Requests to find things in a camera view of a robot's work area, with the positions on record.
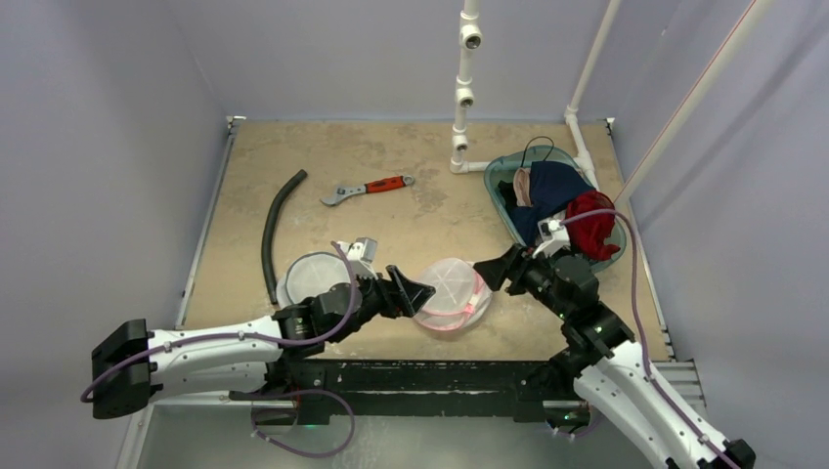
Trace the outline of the blue-trimmed white mesh laundry bag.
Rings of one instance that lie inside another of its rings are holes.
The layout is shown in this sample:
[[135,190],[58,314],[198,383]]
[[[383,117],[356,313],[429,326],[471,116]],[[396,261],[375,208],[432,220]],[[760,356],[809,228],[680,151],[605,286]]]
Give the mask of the blue-trimmed white mesh laundry bag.
[[287,307],[307,297],[329,291],[339,283],[349,283],[346,266],[329,252],[312,252],[295,260],[277,284],[277,304]]

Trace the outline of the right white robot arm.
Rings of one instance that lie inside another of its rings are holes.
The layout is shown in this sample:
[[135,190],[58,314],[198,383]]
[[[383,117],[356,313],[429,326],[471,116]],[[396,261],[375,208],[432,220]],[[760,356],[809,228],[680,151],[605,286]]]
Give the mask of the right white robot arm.
[[671,385],[627,324],[599,298],[589,263],[550,261],[520,244],[473,266],[487,286],[529,294],[562,321],[567,347],[548,362],[548,383],[576,394],[619,429],[655,468],[752,468],[754,450],[712,426]]

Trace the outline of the navy blue bra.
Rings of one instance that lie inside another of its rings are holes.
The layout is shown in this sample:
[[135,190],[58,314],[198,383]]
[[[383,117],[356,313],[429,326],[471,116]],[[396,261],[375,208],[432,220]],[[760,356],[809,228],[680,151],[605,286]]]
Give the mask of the navy blue bra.
[[537,224],[566,209],[578,195],[594,189],[573,166],[557,161],[535,161],[531,167],[531,207],[507,211],[525,245],[535,245]]

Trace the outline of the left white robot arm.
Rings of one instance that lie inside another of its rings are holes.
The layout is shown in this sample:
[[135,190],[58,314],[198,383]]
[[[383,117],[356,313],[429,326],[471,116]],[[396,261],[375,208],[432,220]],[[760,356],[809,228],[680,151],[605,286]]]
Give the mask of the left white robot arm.
[[93,349],[92,381],[80,400],[96,419],[208,391],[260,392],[277,400],[291,386],[280,359],[317,355],[376,316],[412,318],[435,292],[390,265],[384,275],[350,277],[256,320],[190,331],[150,330],[143,319],[128,320]]

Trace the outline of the pink-trimmed white mesh laundry bag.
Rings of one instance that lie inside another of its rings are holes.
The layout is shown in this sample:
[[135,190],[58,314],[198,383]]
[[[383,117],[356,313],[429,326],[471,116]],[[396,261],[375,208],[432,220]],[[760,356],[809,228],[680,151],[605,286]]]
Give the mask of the pink-trimmed white mesh laundry bag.
[[438,332],[457,331],[479,321],[493,292],[470,262],[459,258],[439,260],[416,278],[432,286],[434,295],[414,316],[420,326]]

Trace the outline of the pink bra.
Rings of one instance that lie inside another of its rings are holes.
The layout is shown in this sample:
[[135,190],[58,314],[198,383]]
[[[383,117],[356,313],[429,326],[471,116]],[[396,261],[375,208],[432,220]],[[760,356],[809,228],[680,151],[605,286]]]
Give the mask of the pink bra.
[[533,205],[530,195],[531,169],[527,167],[518,168],[513,176],[512,184],[516,198],[516,205],[519,207],[531,207]]

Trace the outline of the red garment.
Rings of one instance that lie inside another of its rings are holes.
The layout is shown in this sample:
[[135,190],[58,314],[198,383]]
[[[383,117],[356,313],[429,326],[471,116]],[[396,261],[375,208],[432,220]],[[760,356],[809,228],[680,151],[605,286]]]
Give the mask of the red garment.
[[[615,206],[604,193],[587,191],[569,202],[565,209],[565,219],[600,209],[614,210]],[[617,244],[606,243],[614,227],[615,216],[612,214],[597,214],[566,225],[575,249],[598,262],[610,260],[620,250]]]

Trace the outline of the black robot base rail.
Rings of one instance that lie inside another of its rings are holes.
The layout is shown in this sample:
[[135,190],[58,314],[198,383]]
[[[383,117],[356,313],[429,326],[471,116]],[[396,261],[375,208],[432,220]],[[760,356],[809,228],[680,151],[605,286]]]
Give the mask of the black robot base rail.
[[289,349],[266,365],[265,383],[232,391],[232,401],[298,401],[302,424],[327,424],[346,409],[359,416],[553,417],[551,402],[575,402],[574,381],[598,363],[596,351],[568,347],[547,361],[325,359],[322,347]]

